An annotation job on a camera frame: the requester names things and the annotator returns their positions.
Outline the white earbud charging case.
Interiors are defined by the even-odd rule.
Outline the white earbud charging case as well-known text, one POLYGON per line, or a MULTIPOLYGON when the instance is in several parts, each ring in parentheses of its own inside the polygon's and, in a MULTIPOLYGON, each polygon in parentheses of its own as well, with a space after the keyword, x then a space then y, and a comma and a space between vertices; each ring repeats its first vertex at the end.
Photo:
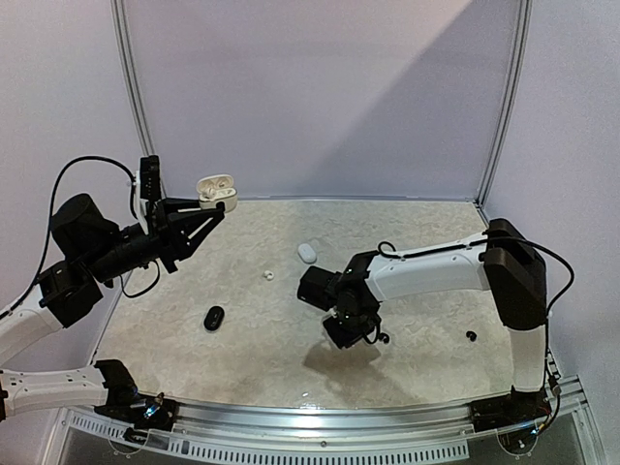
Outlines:
POLYGON ((196 186, 198 201, 203 208, 222 204, 224 210, 229 213, 235 210, 238 202, 237 191, 234 187, 234 179, 229 174, 217 174, 200 179, 196 186), (213 201, 201 201, 201 192, 213 188, 218 191, 218 196, 213 201))

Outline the white stem earbud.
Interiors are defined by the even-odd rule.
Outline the white stem earbud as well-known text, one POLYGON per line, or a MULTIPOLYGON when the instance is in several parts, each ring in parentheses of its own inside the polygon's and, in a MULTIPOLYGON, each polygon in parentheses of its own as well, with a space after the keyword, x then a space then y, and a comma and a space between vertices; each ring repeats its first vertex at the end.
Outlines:
POLYGON ((202 202, 211 202, 218 196, 218 191, 213 188, 209 188, 201 192, 200 199, 202 202))

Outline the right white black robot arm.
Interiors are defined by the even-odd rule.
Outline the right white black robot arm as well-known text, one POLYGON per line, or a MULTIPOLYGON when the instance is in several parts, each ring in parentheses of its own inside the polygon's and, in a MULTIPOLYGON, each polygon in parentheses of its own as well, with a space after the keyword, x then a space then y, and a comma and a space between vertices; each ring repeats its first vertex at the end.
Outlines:
POLYGON ((341 271, 312 265, 296 296, 326 312, 324 329, 339 349, 357 342, 388 343, 381 329, 382 303, 410 295, 451 291, 490 292, 511 341, 512 393, 501 414, 521 422, 539 404, 546 354, 547 285, 542 250, 506 219, 481 233, 440 245, 400 251, 382 241, 353 255, 341 271))

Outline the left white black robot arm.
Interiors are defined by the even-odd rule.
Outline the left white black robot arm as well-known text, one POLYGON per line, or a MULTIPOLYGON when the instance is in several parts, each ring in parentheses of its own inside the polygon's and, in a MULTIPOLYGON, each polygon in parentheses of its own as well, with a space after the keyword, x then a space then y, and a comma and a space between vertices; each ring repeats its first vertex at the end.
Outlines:
MULTIPOLYGON (((79 194, 51 217, 51 234, 63 261, 40 272, 22 302, 1 313, 1 359, 8 361, 44 337, 66 329, 102 299, 102 287, 150 263, 168 273, 190 258, 233 211, 237 200, 144 201, 138 221, 126 228, 106 219, 92 198, 79 194)), ((142 427, 166 428, 174 404, 140 394, 118 359, 74 370, 1 372, 1 418, 68 406, 92 406, 100 415, 142 427)))

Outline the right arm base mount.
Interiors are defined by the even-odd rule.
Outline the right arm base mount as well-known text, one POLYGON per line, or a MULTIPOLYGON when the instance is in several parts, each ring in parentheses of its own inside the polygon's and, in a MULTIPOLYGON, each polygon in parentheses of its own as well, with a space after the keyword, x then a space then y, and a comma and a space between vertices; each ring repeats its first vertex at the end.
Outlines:
POLYGON ((558 407, 551 408, 544 387, 533 392, 513 387, 509 393, 470 402, 468 410, 476 432, 529 424, 537 419, 552 420, 559 413, 558 407))

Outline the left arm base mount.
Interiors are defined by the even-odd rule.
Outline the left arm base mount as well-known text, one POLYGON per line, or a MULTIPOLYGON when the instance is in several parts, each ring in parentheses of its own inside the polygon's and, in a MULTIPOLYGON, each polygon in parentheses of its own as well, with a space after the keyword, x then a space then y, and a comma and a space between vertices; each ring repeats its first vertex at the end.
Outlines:
POLYGON ((98 360, 94 367, 103 375, 106 402, 95 406, 98 415, 131 423, 135 429, 172 431, 179 404, 162 392, 156 396, 139 392, 133 377, 118 359, 98 360))

